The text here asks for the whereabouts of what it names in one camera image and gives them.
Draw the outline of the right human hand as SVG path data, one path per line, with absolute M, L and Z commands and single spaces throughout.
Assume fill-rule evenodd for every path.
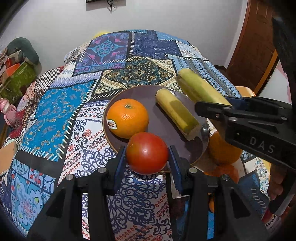
M 270 180 L 268 187 L 268 195 L 271 200 L 276 199 L 283 192 L 282 182 L 286 175 L 286 168 L 276 166 L 275 164 L 271 165 L 270 168 Z

